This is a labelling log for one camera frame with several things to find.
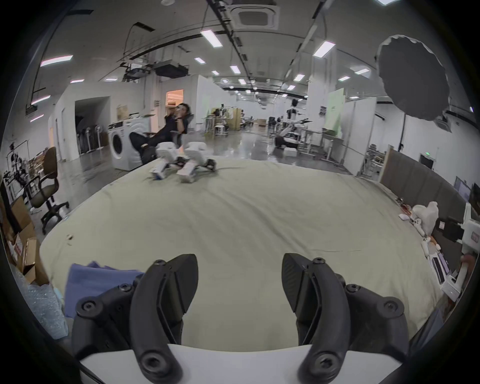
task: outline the doorway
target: doorway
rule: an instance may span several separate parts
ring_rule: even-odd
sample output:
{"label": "doorway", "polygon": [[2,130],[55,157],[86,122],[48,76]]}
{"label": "doorway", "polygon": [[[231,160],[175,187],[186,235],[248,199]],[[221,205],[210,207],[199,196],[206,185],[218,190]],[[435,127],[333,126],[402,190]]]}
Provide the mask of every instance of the doorway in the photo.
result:
{"label": "doorway", "polygon": [[93,97],[75,101],[75,134],[78,154],[108,145],[110,97]]}

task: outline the blue towel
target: blue towel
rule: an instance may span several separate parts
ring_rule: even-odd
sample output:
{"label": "blue towel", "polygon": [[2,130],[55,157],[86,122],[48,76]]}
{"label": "blue towel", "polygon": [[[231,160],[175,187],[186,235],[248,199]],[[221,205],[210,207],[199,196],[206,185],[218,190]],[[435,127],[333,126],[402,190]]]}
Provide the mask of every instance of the blue towel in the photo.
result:
{"label": "blue towel", "polygon": [[65,316],[75,317],[78,300],[98,296],[120,284],[131,284],[142,272],[119,271],[108,266],[101,267],[93,261],[89,265],[72,264],[65,287]]}

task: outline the man sitting in chair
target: man sitting in chair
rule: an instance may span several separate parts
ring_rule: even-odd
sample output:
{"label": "man sitting in chair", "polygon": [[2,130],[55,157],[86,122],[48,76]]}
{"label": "man sitting in chair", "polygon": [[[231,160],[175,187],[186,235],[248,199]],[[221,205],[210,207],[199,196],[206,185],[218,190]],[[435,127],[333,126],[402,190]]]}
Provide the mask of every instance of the man sitting in chair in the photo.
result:
{"label": "man sitting in chair", "polygon": [[130,142],[140,154],[142,164],[147,164],[156,159],[155,148],[159,143],[174,142],[177,147],[180,147],[181,136],[187,133],[188,122],[191,117],[189,105],[180,103],[175,108],[174,117],[165,119],[165,126],[157,133],[150,133],[150,138],[131,132],[129,135]]}

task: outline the ceiling vent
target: ceiling vent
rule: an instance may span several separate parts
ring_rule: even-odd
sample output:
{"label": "ceiling vent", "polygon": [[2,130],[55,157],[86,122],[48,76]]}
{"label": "ceiling vent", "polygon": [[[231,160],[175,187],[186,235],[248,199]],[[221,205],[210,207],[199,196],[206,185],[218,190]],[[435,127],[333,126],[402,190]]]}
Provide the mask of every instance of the ceiling vent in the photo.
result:
{"label": "ceiling vent", "polygon": [[264,2],[267,4],[232,4],[227,6],[233,28],[277,30],[280,8],[271,5],[274,4],[272,1]]}

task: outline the mattress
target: mattress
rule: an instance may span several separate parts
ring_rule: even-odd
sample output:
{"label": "mattress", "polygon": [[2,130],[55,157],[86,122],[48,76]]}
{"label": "mattress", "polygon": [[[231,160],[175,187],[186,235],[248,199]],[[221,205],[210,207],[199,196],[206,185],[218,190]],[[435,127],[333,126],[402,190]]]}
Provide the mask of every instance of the mattress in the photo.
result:
{"label": "mattress", "polygon": [[421,238],[374,183],[267,161],[217,157],[193,184],[140,167],[105,186],[47,235],[40,255],[61,292],[73,263],[145,271],[182,253],[199,283],[182,344],[256,351],[298,344],[281,284],[286,252],[323,257],[347,284],[403,301],[409,336],[441,297]]}

